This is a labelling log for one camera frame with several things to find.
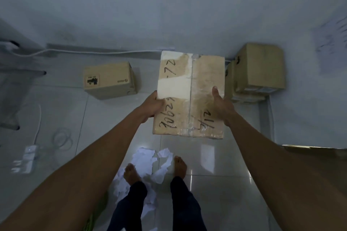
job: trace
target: person's left arm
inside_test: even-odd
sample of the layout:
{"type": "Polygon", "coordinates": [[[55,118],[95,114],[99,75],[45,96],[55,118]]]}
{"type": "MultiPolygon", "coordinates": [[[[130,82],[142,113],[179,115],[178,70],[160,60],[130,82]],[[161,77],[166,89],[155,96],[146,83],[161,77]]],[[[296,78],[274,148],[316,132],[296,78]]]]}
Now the person's left arm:
{"type": "Polygon", "coordinates": [[[109,188],[141,123],[164,100],[152,93],[108,133],[52,173],[0,225],[0,230],[80,231],[109,188]]]}

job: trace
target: leg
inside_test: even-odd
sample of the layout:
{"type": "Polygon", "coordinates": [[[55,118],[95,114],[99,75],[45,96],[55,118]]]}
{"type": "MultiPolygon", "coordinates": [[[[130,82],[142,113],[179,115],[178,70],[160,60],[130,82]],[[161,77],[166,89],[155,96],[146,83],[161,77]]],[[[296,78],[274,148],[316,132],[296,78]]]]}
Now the leg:
{"type": "Polygon", "coordinates": [[[173,231],[176,230],[206,230],[201,216],[199,203],[189,192],[183,178],[186,176],[187,166],[184,161],[175,156],[175,174],[171,182],[173,212],[173,231]]]}
{"type": "Polygon", "coordinates": [[[118,203],[107,231],[120,231],[123,228],[129,231],[142,230],[141,214],[147,196],[146,186],[131,163],[125,168],[124,178],[130,184],[130,190],[118,203]]]}

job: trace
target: green object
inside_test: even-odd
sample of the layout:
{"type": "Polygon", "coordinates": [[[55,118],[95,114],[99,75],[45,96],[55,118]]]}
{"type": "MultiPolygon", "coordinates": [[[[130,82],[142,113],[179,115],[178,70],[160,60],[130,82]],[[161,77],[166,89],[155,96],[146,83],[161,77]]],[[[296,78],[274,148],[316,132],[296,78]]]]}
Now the green object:
{"type": "Polygon", "coordinates": [[[88,218],[86,224],[84,225],[82,231],[92,231],[94,224],[97,221],[98,217],[101,215],[102,211],[105,210],[108,202],[108,192],[106,192],[103,197],[99,200],[97,206],[94,208],[94,211],[88,218]]]}

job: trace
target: foot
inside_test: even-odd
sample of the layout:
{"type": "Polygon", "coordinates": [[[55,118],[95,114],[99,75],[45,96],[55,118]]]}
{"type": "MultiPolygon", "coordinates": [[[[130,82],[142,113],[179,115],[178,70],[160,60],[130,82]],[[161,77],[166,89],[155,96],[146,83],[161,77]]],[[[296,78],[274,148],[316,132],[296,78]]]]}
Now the foot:
{"type": "Polygon", "coordinates": [[[128,163],[128,166],[125,168],[124,179],[130,186],[138,181],[141,181],[141,178],[136,172],[135,166],[132,163],[128,163]]]}
{"type": "Polygon", "coordinates": [[[175,172],[174,176],[179,176],[184,179],[187,173],[187,165],[179,156],[175,156],[175,172]]]}

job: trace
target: person's left hand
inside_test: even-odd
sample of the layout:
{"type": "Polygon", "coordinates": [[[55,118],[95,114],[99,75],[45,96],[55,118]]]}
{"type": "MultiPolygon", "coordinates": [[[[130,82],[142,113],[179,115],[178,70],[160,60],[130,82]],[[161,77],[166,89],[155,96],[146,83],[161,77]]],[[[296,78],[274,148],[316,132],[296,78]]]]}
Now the person's left hand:
{"type": "Polygon", "coordinates": [[[149,117],[153,117],[154,114],[157,114],[164,104],[164,99],[157,100],[157,91],[154,91],[151,95],[149,95],[148,98],[136,108],[141,116],[141,119],[143,119],[141,123],[145,123],[149,117]]]}

